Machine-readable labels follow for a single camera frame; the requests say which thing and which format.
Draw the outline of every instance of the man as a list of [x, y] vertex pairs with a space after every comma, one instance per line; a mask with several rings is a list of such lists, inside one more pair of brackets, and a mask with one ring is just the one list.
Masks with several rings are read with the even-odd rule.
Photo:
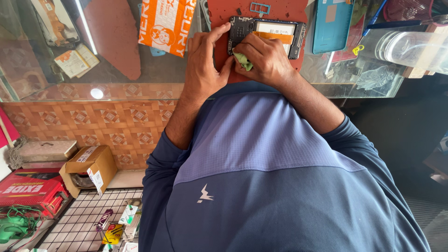
[[185, 87], [148, 158], [139, 251], [429, 251], [373, 144], [292, 68], [279, 40], [235, 47], [281, 92], [206, 99], [227, 23], [188, 42]]

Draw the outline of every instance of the orange tiled wall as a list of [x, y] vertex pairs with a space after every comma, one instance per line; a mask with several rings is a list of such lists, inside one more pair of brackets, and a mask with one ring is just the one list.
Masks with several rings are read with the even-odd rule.
[[119, 170], [145, 169], [177, 101], [3, 103], [9, 119], [31, 140], [107, 144]]

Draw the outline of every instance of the yellow key ring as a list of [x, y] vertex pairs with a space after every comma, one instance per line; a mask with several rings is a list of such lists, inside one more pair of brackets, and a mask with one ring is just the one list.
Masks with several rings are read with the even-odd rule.
[[364, 50], [363, 45], [358, 45], [357, 47], [353, 48], [352, 52], [354, 55], [358, 56], [358, 52]]

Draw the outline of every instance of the grid panel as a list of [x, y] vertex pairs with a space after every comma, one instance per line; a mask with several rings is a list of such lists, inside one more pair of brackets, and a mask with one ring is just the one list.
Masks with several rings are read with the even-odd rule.
[[[95, 191], [82, 191], [65, 214], [48, 234], [39, 248], [48, 252], [96, 252], [102, 234], [95, 225], [106, 209], [112, 209], [110, 222], [119, 221], [130, 199], [142, 197], [143, 189], [117, 189], [105, 191], [103, 196]], [[122, 239], [116, 245], [121, 247]]]

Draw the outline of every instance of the red box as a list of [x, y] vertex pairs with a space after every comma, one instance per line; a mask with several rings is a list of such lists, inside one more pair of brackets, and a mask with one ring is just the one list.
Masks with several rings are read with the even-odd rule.
[[69, 202], [69, 192], [60, 168], [20, 169], [0, 182], [0, 207], [20, 204], [38, 207], [44, 216], [55, 218]]

